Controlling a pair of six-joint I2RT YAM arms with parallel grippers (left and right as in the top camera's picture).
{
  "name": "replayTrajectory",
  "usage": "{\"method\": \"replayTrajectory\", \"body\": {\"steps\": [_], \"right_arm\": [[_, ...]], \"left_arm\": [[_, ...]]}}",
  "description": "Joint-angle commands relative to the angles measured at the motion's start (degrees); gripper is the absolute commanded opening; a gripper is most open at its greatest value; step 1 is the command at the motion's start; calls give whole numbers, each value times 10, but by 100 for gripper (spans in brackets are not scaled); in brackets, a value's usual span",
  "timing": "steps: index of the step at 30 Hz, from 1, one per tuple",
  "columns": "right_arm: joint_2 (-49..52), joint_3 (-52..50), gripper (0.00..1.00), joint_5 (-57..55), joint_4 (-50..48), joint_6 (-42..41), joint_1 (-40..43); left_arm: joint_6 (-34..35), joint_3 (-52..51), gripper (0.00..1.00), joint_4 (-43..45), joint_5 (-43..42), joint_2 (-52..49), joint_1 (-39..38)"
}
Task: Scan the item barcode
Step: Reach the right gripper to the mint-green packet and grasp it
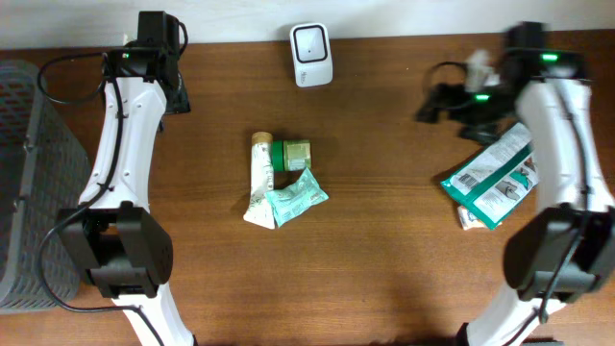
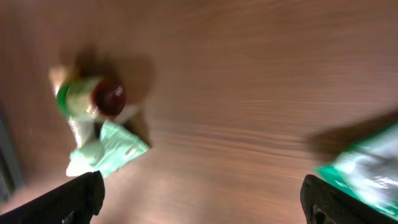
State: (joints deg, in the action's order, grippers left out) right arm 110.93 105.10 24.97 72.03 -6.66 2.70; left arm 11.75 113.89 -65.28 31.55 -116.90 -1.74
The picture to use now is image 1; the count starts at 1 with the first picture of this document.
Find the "green 3M gloves package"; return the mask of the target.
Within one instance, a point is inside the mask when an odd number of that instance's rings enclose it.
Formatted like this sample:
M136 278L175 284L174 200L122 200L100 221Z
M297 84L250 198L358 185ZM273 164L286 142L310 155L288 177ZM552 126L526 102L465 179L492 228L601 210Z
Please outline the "green 3M gloves package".
M493 230L538 183L530 132L517 123L441 186L476 220Z

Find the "small orange box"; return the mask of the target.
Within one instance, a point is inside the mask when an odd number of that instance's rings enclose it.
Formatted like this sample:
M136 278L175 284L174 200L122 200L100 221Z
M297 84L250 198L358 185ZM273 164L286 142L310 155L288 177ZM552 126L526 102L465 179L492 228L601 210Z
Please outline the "small orange box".
M468 209L463 206L457 207L457 214L460 225L464 231L472 229L487 229L487 225L473 215Z

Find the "white cream tube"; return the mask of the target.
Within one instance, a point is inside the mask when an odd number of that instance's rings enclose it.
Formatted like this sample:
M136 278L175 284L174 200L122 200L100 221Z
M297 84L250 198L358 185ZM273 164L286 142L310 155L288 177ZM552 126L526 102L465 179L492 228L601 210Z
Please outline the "white cream tube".
M270 133L256 132L251 138L250 200L243 219L257 226L274 230L273 209L266 193L274 188L274 170L271 160L273 137Z

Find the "green lid jar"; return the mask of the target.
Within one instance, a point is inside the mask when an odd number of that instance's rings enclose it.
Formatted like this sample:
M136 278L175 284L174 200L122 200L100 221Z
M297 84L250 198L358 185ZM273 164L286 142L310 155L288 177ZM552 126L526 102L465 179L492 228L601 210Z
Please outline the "green lid jar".
M277 140L271 146L271 161L276 172L311 168L311 144L307 139Z

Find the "light teal wipes pack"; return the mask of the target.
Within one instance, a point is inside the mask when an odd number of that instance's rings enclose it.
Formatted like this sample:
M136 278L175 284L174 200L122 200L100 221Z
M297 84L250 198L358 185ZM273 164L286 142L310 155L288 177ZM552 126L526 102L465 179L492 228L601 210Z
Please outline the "light teal wipes pack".
M283 189L268 191L265 197L273 209L279 228L311 207L329 199L329 195L320 187L309 168L302 172L295 183Z

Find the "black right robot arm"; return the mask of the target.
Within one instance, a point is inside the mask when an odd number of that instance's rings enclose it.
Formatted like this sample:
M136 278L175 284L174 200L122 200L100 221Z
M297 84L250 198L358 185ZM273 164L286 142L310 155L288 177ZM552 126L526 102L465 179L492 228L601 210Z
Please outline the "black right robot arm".
M537 213L505 246L498 294L455 341L519 345L614 269L614 199L592 134L590 80L580 54L548 48L539 22L508 29L496 62L478 51L461 69L461 84L425 81L417 112L426 123L446 112L483 148L444 189L488 228L531 190Z

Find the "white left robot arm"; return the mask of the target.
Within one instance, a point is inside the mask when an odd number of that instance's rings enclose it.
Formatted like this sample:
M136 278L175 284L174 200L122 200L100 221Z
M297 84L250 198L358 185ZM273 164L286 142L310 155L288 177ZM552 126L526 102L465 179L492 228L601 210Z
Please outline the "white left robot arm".
M77 208L59 213L58 235L82 280L126 314L143 345L197 342L170 289L172 239L148 201L161 121L190 110L179 70L186 46L177 17L142 11L136 38L103 53L105 119L96 160Z

